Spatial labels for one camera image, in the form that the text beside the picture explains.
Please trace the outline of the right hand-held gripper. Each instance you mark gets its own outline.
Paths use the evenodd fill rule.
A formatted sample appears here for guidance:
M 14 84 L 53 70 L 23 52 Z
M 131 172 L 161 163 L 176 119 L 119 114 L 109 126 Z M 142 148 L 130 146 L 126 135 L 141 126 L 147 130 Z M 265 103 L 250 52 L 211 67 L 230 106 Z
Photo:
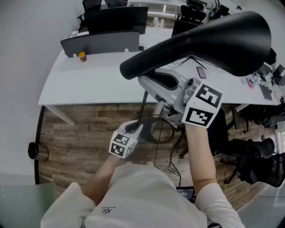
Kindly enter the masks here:
M 165 103 L 163 118 L 173 127 L 182 124 L 208 128 L 217 115 L 222 93 L 197 78 L 186 79 L 172 69 L 158 68 L 138 82 L 155 100 Z

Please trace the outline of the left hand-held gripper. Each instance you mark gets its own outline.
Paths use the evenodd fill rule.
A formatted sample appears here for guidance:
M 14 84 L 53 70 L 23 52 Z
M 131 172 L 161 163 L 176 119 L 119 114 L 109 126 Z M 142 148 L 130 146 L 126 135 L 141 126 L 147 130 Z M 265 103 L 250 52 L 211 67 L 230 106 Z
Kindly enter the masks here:
M 138 143 L 138 138 L 140 133 L 143 129 L 143 124 L 140 124 L 137 130 L 132 134 L 132 138 L 125 134 L 131 132 L 131 125 L 134 121 L 127 121 L 120 125 L 120 127 L 113 132 L 110 146 L 109 146 L 109 153 L 115 156 L 118 156 L 122 159 L 125 159 L 128 155 L 130 155 L 135 146 Z

